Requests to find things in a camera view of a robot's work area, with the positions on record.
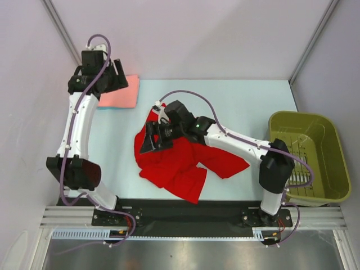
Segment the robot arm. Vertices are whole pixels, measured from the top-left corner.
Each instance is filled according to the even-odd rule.
[[[97,108],[100,95],[115,91],[128,86],[120,60],[109,62],[108,67],[101,75],[96,84],[87,92],[81,100],[77,111],[75,104],[80,99],[84,90],[99,73],[104,65],[106,54],[105,46],[97,46],[93,50],[82,52],[82,66],[78,66],[75,74],[68,82],[69,113],[60,147],[55,157],[48,157],[46,166],[53,176],[60,182],[60,171],[65,150],[68,150],[65,165],[64,185],[72,190],[85,192],[99,205],[108,209],[114,209],[116,196],[101,182],[101,168],[99,165],[88,160],[88,142],[91,122]],[[76,113],[74,124],[70,130],[71,138],[68,143],[70,122]]]
[[[256,146],[252,146],[222,132],[213,119],[205,116],[195,118],[179,101],[174,101],[167,107],[154,106],[153,109],[159,114],[159,120],[146,123],[146,137],[141,153],[170,148],[173,145],[172,140],[185,137],[191,142],[216,147],[240,156],[259,168],[259,183],[264,188],[260,216],[264,221],[276,216],[294,162],[289,157],[262,149],[260,146],[289,152],[282,140],[276,139],[272,143],[260,141],[225,128],[227,133],[254,142]]]

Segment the pink cloth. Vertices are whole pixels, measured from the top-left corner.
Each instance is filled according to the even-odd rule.
[[[98,107],[134,108],[137,103],[140,79],[138,75],[126,76],[127,88],[102,94]]]

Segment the olive green basket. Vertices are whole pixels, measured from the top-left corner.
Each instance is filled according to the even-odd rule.
[[[285,141],[289,152],[310,165],[312,185],[291,188],[286,198],[299,205],[340,203],[351,193],[351,183],[338,132],[332,121],[318,114],[279,111],[269,119],[270,141]],[[309,171],[295,161],[288,184],[308,182]]]

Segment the red garment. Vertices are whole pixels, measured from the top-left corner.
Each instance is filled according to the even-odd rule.
[[[157,121],[158,115],[150,112],[147,121]],[[196,165],[202,163],[221,178],[228,178],[245,170],[248,163],[218,148],[191,143],[185,138],[175,139],[173,148],[140,154],[145,138],[145,126],[135,136],[134,151],[140,176],[160,188],[197,204],[203,189],[206,172]]]

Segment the white wall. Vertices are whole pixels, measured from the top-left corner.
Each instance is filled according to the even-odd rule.
[[[27,231],[23,268],[44,207],[58,195],[45,161],[64,131],[75,64],[39,0],[2,1],[0,13],[0,265]]]
[[[340,133],[353,192],[341,205],[360,255],[360,1],[340,1],[295,83],[301,110],[332,119]]]
[[[78,51],[106,35],[142,79],[288,79],[330,0],[53,0]]]

